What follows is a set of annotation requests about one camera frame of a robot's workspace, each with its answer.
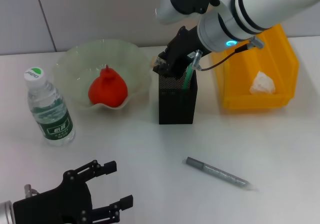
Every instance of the gray marker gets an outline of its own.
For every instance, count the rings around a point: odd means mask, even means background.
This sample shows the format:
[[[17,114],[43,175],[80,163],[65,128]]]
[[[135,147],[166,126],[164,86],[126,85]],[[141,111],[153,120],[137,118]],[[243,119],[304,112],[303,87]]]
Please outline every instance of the gray marker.
[[[210,174],[211,176],[217,177],[221,180],[224,180],[228,183],[234,184],[240,188],[244,188],[247,190],[255,190],[254,186],[250,184],[250,182],[243,180],[239,177],[236,177],[234,175],[231,175],[223,170],[220,170],[218,168],[215,168],[214,166],[208,165],[206,163],[203,163],[201,161],[198,161],[196,159],[193,159],[191,157],[188,157],[186,159],[186,164],[197,168],[205,173]]]

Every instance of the yellow plastic container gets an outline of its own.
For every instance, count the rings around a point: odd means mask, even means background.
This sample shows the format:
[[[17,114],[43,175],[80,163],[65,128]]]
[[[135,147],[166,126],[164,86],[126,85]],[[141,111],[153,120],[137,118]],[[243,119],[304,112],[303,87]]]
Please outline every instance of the yellow plastic container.
[[[280,108],[286,106],[295,95],[299,62],[281,25],[258,37],[265,43],[263,49],[253,48],[235,54],[214,69],[223,107],[226,109]],[[212,53],[213,63],[220,62],[235,48]],[[273,79],[274,94],[250,93],[250,87],[259,71]]]

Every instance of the plastic bottle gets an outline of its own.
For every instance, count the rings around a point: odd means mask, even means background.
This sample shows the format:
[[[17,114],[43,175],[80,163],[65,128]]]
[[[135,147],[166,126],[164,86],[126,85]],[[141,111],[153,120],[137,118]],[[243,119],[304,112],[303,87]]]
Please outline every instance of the plastic bottle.
[[[29,109],[45,140],[54,146],[72,142],[76,132],[64,98],[47,81],[44,70],[39,67],[30,68],[25,71],[24,79],[29,89]]]

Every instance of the white tabletop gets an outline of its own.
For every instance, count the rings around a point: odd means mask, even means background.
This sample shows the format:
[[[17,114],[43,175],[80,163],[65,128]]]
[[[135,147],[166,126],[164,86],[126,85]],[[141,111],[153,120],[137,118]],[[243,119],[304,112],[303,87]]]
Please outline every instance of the white tabletop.
[[[320,219],[320,37],[291,38],[300,59],[295,98],[285,108],[228,114],[211,72],[198,73],[193,125],[158,125],[158,77],[149,95],[123,110],[78,112],[67,98],[76,138],[43,143],[26,100],[23,73],[47,73],[64,53],[0,56],[0,202],[40,193],[94,159],[118,171],[88,182],[94,208],[133,195],[122,224],[318,224]],[[151,58],[163,47],[142,50]],[[208,66],[204,57],[202,66]],[[182,163],[206,162],[254,184],[245,191]]]

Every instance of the cable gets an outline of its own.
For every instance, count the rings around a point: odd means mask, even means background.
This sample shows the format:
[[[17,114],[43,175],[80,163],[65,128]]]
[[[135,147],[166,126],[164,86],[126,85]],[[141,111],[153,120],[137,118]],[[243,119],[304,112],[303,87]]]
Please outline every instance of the cable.
[[[221,65],[222,63],[224,63],[226,60],[228,60],[229,58],[231,58],[234,54],[237,54],[237,53],[241,53],[241,52],[244,52],[248,50],[248,44],[245,44],[245,45],[242,45],[240,47],[238,47],[237,49],[234,50],[234,52],[232,52],[230,55],[228,55],[225,59],[223,59],[222,61],[220,61],[219,63],[213,65],[213,66],[210,66],[208,68],[204,68],[204,69],[201,69],[201,72],[204,72],[204,71],[209,71],[213,68],[216,68],[217,66]]]
[[[213,68],[216,68],[217,66],[221,65],[222,63],[224,63],[226,60],[228,60],[230,57],[232,57],[234,54],[236,54],[235,52],[232,52],[230,55],[228,55],[225,59],[223,59],[222,61],[220,61],[219,63],[213,65],[213,66],[210,66],[208,68],[204,68],[204,69],[201,69],[202,72],[204,71],[209,71]]]

